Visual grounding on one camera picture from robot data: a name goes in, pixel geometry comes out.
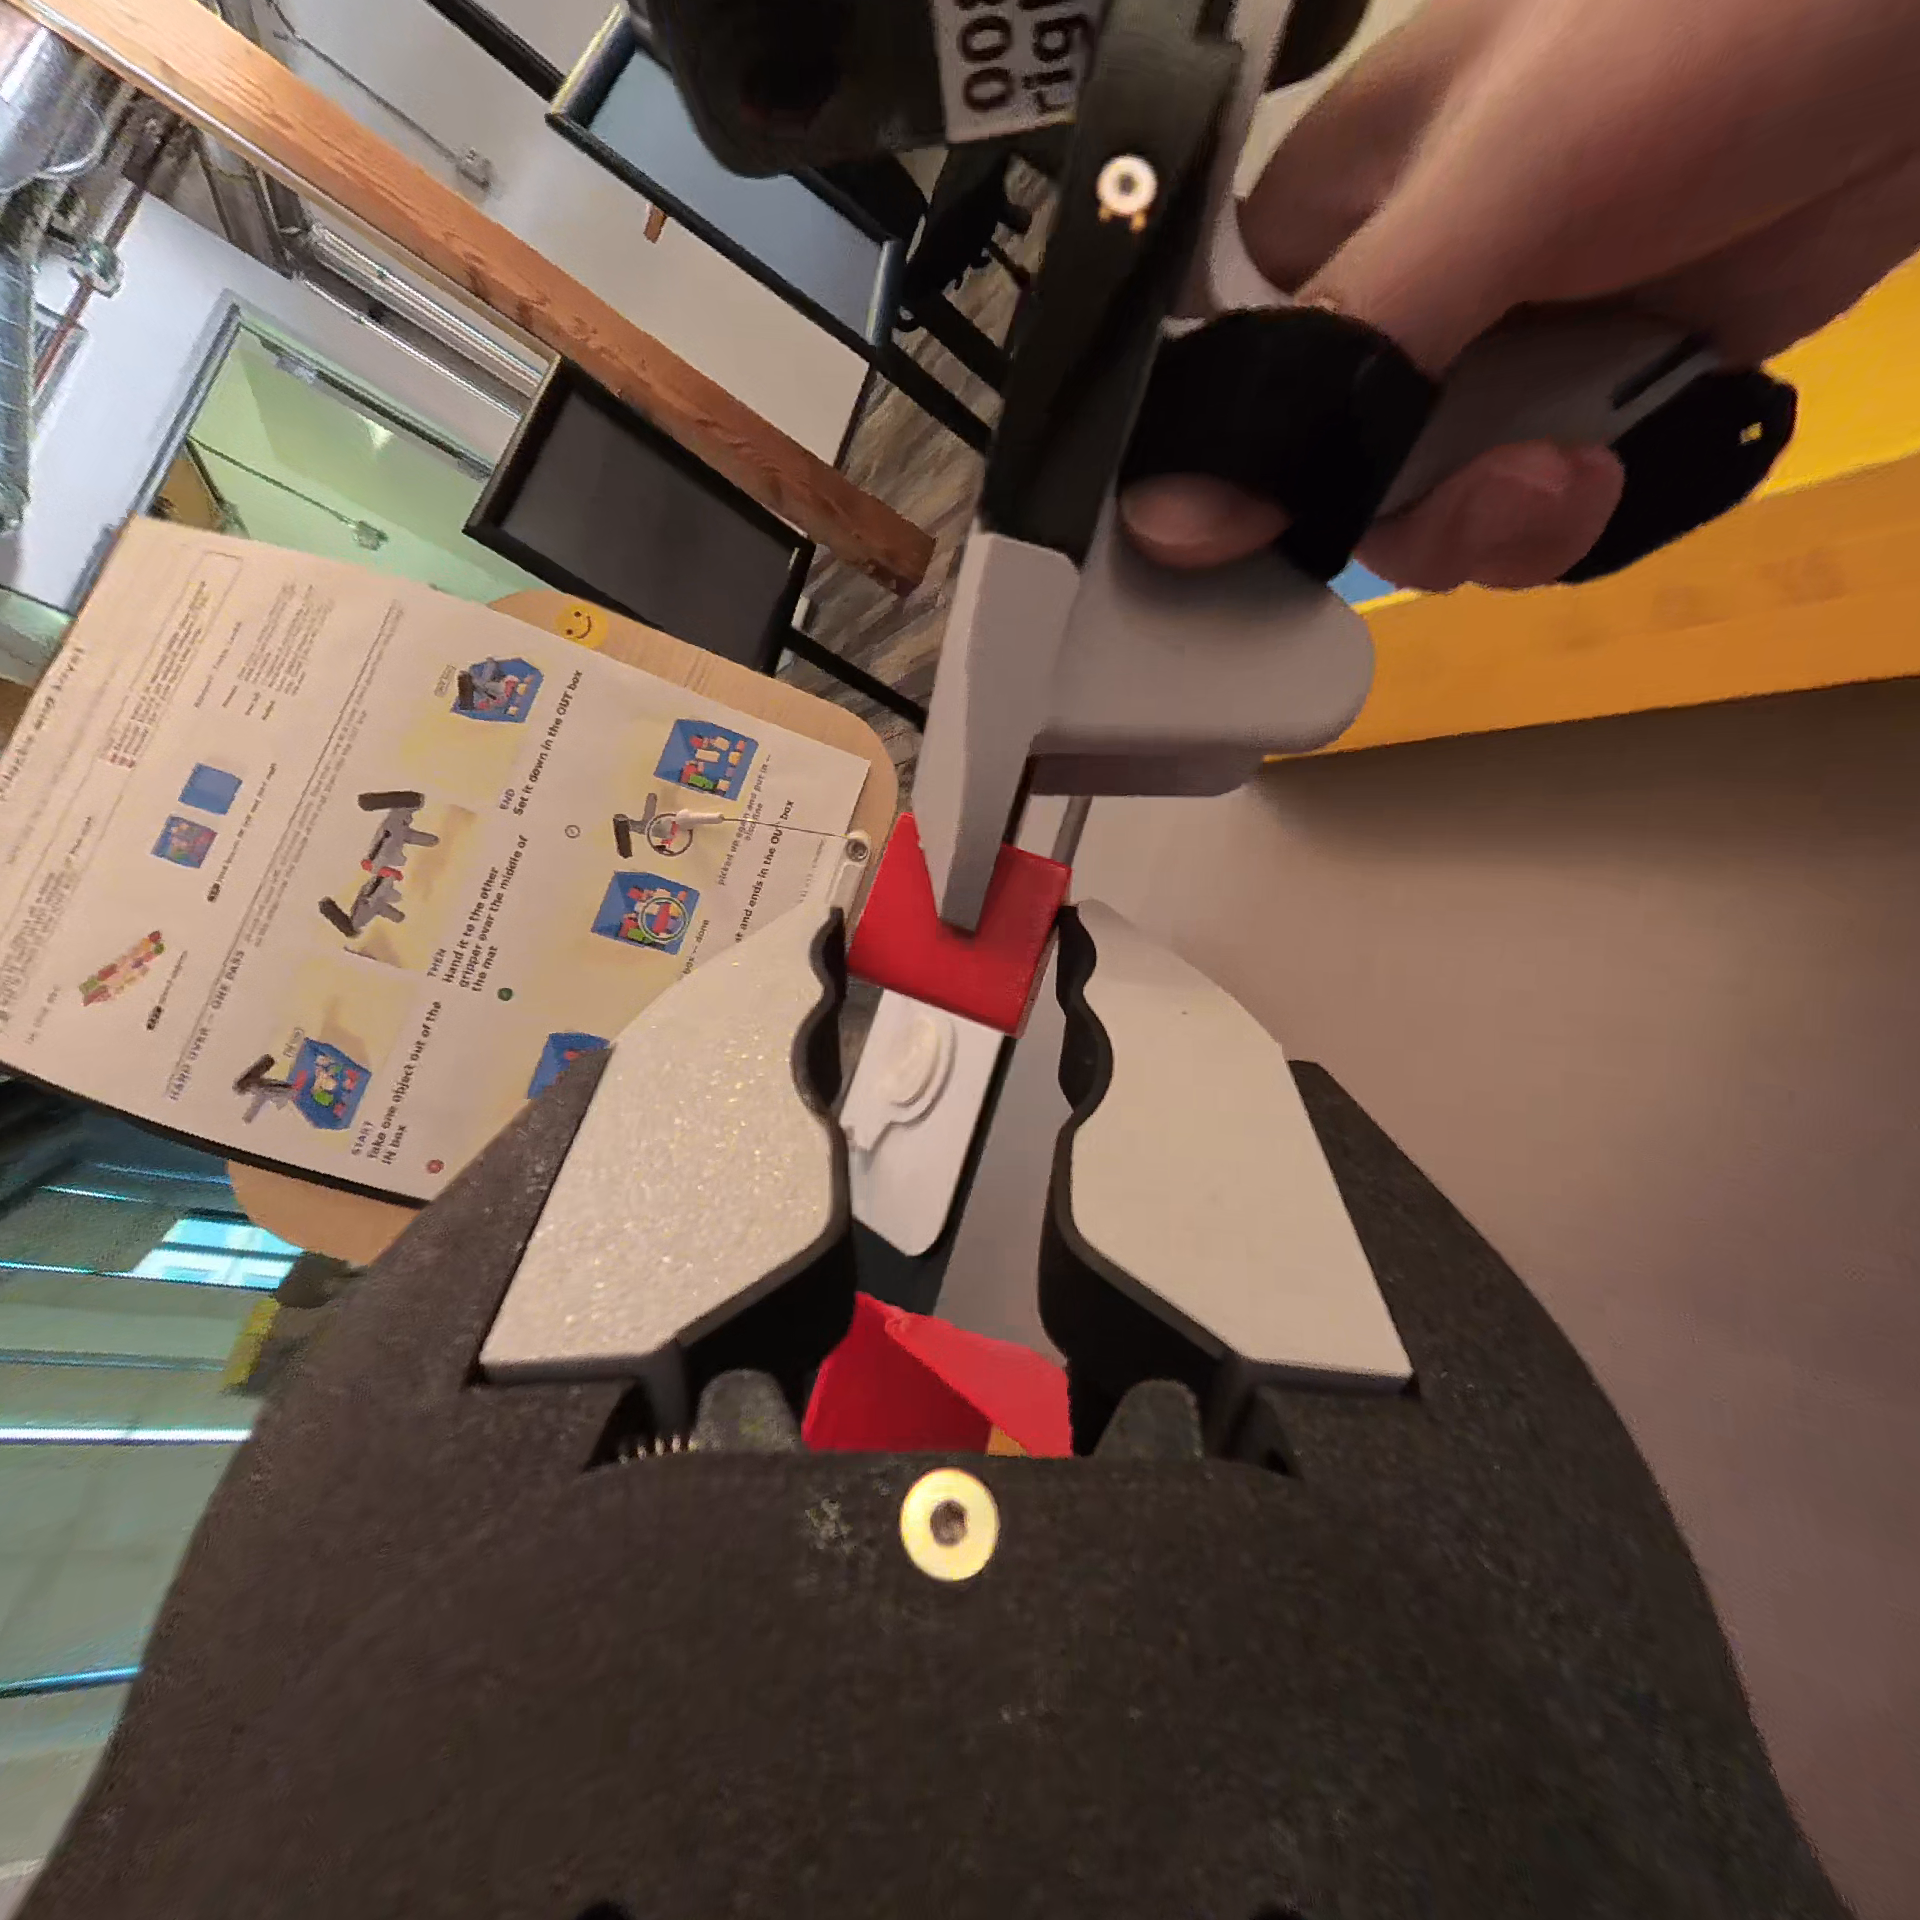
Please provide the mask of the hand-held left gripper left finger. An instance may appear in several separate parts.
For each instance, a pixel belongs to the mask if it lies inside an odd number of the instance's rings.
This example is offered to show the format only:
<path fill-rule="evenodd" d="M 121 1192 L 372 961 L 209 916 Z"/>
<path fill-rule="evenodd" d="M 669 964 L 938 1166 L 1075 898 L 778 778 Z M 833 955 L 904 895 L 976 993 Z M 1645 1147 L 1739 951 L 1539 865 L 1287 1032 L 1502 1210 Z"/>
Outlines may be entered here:
<path fill-rule="evenodd" d="M 667 989 L 613 1044 L 477 1366 L 622 1382 L 688 1434 L 727 1373 L 804 1422 L 856 1307 L 842 1088 L 845 913 L 802 906 Z"/>

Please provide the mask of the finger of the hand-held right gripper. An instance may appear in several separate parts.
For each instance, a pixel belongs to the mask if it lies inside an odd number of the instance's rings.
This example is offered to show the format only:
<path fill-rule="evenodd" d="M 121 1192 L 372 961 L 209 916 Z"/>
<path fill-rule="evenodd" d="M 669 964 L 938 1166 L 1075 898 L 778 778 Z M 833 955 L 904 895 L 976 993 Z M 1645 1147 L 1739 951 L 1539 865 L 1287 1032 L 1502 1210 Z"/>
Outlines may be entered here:
<path fill-rule="evenodd" d="M 988 913 L 1077 587 L 1061 553 L 989 530 L 963 541 L 911 804 L 933 916 L 962 933 Z"/>

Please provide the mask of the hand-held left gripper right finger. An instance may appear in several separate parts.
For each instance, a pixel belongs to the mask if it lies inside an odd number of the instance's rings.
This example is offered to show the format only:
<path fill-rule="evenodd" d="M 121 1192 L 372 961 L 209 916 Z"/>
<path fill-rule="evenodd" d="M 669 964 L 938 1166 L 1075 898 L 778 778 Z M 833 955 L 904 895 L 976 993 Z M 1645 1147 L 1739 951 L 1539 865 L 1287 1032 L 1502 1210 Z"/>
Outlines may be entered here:
<path fill-rule="evenodd" d="M 1400 1399 L 1387 1314 L 1284 1044 L 1119 913 L 1061 913 L 1065 1014 L 1040 1314 L 1077 1444 L 1144 1382 L 1174 1382 L 1210 1444 L 1254 1395 Z"/>

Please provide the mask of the red wooden block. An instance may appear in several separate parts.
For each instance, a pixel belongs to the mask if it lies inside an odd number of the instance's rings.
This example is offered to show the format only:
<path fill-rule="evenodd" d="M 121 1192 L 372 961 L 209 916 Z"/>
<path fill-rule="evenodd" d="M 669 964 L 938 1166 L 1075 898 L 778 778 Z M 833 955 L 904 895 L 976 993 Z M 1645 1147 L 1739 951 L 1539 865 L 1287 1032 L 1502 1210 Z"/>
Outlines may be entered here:
<path fill-rule="evenodd" d="M 1065 864 L 1001 846 L 979 924 L 957 931 L 933 909 L 918 817 L 902 812 L 850 939 L 845 966 L 880 989 L 1020 1039 L 1068 903 L 1068 878 Z"/>

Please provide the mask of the red plastic bin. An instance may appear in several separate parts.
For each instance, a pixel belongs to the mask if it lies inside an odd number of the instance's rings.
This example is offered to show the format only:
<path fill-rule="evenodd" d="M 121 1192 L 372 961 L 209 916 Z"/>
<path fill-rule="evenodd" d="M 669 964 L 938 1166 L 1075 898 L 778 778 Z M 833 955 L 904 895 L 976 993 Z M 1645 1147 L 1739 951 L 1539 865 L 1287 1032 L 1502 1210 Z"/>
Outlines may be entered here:
<path fill-rule="evenodd" d="M 1071 1458 L 1065 1370 L 1025 1346 L 856 1292 L 808 1410 L 817 1453 Z"/>

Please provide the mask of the yellow plastic bin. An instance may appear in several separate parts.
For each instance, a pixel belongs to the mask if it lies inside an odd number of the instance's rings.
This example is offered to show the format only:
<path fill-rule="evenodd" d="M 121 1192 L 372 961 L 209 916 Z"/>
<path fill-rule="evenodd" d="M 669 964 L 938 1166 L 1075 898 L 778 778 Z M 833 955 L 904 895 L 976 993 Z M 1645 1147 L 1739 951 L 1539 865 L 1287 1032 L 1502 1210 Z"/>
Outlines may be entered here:
<path fill-rule="evenodd" d="M 1377 673 L 1324 754 L 1918 677 L 1918 261 L 1783 354 L 1801 428 L 1730 516 L 1603 582 L 1362 608 Z"/>

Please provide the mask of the person's right hand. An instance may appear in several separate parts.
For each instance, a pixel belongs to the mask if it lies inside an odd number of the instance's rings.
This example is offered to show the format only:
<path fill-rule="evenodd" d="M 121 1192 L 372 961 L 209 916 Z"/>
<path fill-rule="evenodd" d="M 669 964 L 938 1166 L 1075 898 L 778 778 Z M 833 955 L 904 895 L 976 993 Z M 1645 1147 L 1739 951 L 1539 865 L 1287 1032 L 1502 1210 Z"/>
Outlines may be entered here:
<path fill-rule="evenodd" d="M 1918 252 L 1918 5 L 1423 5 L 1238 228 L 1268 283 L 1427 377 L 1595 300 L 1771 362 Z"/>

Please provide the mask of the wooden beam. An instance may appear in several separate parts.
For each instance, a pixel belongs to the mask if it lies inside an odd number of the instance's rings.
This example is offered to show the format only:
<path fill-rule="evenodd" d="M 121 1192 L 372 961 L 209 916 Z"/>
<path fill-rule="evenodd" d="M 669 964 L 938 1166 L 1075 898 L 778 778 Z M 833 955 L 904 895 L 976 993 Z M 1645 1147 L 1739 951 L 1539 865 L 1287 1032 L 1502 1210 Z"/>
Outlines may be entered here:
<path fill-rule="evenodd" d="M 574 362 L 759 507 L 894 596 L 933 538 L 810 454 L 611 300 L 365 130 L 200 5 L 23 5 L 37 27 L 239 147 L 286 185 L 392 241 L 449 289 Z"/>

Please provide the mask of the black framed panel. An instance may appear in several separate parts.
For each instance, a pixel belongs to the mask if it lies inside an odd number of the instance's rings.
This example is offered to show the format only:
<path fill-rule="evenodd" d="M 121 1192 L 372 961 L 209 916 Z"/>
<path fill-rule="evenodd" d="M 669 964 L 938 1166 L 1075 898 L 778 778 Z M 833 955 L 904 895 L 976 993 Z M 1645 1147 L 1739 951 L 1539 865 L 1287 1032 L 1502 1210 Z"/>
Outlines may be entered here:
<path fill-rule="evenodd" d="M 815 546 L 572 362 L 556 362 L 465 537 L 536 582 L 778 673 Z"/>

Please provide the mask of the printed instruction sheet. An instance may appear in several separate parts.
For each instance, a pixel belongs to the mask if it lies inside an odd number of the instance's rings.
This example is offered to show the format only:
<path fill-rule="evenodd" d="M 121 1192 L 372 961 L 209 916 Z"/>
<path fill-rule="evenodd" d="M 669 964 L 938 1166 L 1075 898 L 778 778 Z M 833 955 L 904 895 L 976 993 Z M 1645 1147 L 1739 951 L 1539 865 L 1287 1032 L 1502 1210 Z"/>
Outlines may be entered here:
<path fill-rule="evenodd" d="M 856 720 L 133 518 L 4 754 L 4 1071 L 423 1206 L 893 808 Z"/>

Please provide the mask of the glass door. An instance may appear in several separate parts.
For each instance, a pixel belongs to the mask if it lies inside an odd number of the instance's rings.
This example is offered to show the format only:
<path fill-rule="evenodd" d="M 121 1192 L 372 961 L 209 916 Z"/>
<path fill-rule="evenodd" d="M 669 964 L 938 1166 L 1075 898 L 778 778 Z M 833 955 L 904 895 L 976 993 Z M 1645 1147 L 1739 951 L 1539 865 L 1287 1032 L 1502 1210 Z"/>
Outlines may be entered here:
<path fill-rule="evenodd" d="M 468 537 L 491 464 L 231 314 L 146 516 L 491 606 L 539 582 Z"/>

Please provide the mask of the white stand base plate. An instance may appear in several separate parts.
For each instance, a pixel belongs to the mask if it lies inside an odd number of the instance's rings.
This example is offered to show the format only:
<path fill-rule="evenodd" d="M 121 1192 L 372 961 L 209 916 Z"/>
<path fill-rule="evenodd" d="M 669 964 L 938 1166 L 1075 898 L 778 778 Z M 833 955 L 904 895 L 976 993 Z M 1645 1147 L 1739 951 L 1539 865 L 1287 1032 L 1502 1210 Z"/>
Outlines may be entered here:
<path fill-rule="evenodd" d="M 1001 1032 L 950 1020 L 957 1056 L 940 1105 L 924 1121 L 893 1131 L 873 1156 L 850 1147 L 856 1221 L 907 1256 L 928 1254 L 948 1228 L 1002 1053 Z"/>

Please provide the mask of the clear stand bracket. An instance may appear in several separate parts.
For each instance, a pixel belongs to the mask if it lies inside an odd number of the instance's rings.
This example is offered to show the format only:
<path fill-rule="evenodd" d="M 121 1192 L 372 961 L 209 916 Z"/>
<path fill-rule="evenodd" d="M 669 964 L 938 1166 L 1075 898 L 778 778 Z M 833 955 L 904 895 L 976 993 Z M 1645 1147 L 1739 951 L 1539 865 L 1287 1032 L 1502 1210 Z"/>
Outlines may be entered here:
<path fill-rule="evenodd" d="M 924 1121 L 950 1082 L 957 1056 L 953 1020 L 918 1004 L 884 1004 L 874 1014 L 856 1082 L 842 1100 L 842 1135 L 856 1156 Z"/>

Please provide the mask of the black metal frame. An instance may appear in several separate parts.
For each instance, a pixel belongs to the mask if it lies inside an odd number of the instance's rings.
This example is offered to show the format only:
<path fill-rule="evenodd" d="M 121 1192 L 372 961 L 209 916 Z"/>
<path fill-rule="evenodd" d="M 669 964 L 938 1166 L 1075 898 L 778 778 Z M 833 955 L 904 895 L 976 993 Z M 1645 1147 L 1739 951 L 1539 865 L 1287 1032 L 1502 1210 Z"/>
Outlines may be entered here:
<path fill-rule="evenodd" d="M 737 176 L 708 157 L 647 16 L 631 6 L 619 6 L 589 42 L 550 106 L 550 123 L 856 351 L 962 444 L 989 448 L 994 428 L 911 358 L 902 338 L 924 331 L 989 392 L 1002 392 L 1010 354 L 953 298 L 994 265 L 1020 292 L 1028 289 L 1028 273 L 1001 244 L 1033 227 L 1010 192 L 1010 154 L 948 154 L 931 192 L 894 154 L 796 176 Z"/>

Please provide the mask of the silver ventilation duct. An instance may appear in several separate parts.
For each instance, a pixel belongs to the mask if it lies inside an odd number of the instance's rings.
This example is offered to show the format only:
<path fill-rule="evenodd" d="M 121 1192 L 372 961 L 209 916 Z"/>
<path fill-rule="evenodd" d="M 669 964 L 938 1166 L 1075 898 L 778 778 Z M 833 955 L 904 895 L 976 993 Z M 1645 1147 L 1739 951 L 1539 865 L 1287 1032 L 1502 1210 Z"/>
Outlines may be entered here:
<path fill-rule="evenodd" d="M 30 509 L 40 392 L 64 372 L 85 300 L 126 280 L 121 240 L 140 202 L 130 89 L 18 5 L 4 5 L 4 537 Z M 40 325 L 40 265 L 60 252 L 78 283 Z"/>

